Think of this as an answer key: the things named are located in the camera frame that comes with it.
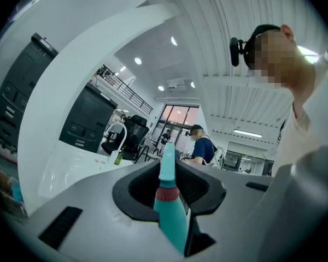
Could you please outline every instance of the black chair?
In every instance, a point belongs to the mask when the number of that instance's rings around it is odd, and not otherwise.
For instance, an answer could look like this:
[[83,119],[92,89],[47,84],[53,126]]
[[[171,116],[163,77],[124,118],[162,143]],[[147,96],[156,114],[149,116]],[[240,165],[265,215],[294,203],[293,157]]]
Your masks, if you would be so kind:
[[[132,118],[127,118],[124,121],[124,126],[127,130],[126,139],[123,144],[123,159],[133,160],[138,152],[138,145],[141,142],[142,138],[145,137],[149,128],[146,127],[147,120],[140,116],[133,116]],[[104,142],[101,144],[101,147],[108,154],[111,154],[112,151],[116,151],[121,144],[125,135],[124,129],[116,137],[114,142]]]

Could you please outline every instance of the man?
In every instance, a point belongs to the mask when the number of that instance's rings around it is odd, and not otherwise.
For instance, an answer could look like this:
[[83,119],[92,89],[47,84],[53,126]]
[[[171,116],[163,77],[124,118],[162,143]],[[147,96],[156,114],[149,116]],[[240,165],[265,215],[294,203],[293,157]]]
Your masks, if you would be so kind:
[[215,154],[215,146],[205,134],[203,127],[194,124],[190,129],[191,140],[195,142],[195,149],[192,153],[192,162],[197,164],[208,164],[213,159]]
[[272,167],[274,176],[282,165],[295,163],[320,146],[303,104],[328,71],[328,52],[311,64],[297,48],[289,26],[260,25],[246,43],[243,55],[256,77],[289,89],[294,98]]
[[162,152],[162,149],[165,147],[166,143],[170,141],[170,129],[166,130],[166,133],[162,135],[162,139],[158,144],[159,153]]

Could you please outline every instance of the black slot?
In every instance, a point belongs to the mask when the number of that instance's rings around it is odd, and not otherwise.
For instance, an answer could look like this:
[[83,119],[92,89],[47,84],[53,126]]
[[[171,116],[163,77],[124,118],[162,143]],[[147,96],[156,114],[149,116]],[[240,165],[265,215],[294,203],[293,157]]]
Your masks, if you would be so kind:
[[17,126],[15,124],[13,124],[11,121],[9,121],[5,116],[1,116],[0,119],[3,123],[6,123],[10,126],[12,126],[13,128],[17,128]]
[[5,129],[2,129],[2,132],[4,132],[7,136],[11,136],[11,133],[7,132]]
[[66,207],[39,236],[39,239],[50,247],[58,249],[82,211],[76,207]]
[[16,91],[15,95],[13,96],[13,102],[16,102],[16,99],[17,99],[17,96],[18,96],[18,91]]
[[264,191],[264,192],[268,189],[268,186],[266,186],[264,184],[256,183],[256,182],[248,182],[245,186],[252,188],[252,189],[259,190],[259,191]]

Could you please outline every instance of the white curved panel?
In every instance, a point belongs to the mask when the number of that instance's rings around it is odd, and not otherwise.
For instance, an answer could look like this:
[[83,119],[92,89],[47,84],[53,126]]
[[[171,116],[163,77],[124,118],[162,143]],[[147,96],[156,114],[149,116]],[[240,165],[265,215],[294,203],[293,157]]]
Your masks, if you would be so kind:
[[43,201],[37,194],[43,170],[88,80],[108,56],[178,14],[173,5],[152,5],[114,15],[77,36],[46,68],[31,94],[19,135],[19,178],[29,215]]

